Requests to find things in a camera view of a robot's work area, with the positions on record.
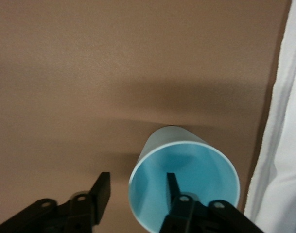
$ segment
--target cup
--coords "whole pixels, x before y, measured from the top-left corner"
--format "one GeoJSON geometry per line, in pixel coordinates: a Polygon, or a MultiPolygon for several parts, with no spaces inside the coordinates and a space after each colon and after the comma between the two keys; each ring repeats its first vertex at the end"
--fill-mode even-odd
{"type": "Polygon", "coordinates": [[[191,132],[177,126],[155,131],[146,142],[129,180],[129,203],[137,221],[158,233],[170,205],[167,172],[174,172],[184,194],[202,204],[226,200],[235,207],[240,182],[229,159],[191,132]]]}

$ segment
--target plastic cup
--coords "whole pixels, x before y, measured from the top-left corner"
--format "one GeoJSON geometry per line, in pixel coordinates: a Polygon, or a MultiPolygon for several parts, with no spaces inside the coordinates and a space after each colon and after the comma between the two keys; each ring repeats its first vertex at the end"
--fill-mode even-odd
{"type": "Polygon", "coordinates": [[[129,202],[137,221],[158,233],[169,213],[167,172],[174,172],[182,193],[193,193],[204,205],[226,200],[235,207],[240,182],[233,164],[191,132],[167,126],[146,142],[129,180],[129,202]]]}

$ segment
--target white fabric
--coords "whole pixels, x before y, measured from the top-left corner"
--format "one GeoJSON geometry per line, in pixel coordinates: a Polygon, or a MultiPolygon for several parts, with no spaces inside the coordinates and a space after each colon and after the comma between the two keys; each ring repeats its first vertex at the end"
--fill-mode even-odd
{"type": "Polygon", "coordinates": [[[244,214],[265,233],[296,233],[296,0],[244,214]]]}

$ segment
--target brown wall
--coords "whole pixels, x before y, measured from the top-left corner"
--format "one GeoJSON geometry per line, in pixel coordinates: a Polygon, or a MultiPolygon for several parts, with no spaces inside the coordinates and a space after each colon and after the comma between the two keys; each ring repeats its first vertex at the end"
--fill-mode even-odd
{"type": "Polygon", "coordinates": [[[98,232],[145,232],[128,207],[128,179],[165,125],[229,157],[242,209],[288,7],[0,0],[0,223],[37,199],[62,203],[111,171],[98,232]]]}

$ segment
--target black mechanical arm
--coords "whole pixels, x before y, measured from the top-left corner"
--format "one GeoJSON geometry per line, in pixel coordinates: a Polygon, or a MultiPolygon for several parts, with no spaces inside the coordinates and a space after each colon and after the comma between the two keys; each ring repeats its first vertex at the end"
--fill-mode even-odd
{"type": "Polygon", "coordinates": [[[110,173],[102,172],[88,193],[62,205],[41,199],[0,225],[0,233],[92,233],[110,198],[110,173]]]}
{"type": "Polygon", "coordinates": [[[174,173],[167,173],[170,213],[160,233],[263,233],[233,205],[215,200],[208,207],[180,193],[174,173]]]}
{"type": "MultiPolygon", "coordinates": [[[[263,233],[229,202],[215,200],[208,207],[181,194],[174,173],[167,173],[170,212],[160,233],[263,233]]],[[[0,225],[0,233],[92,233],[110,198],[110,173],[102,172],[88,193],[62,205],[41,199],[0,225]]]]}

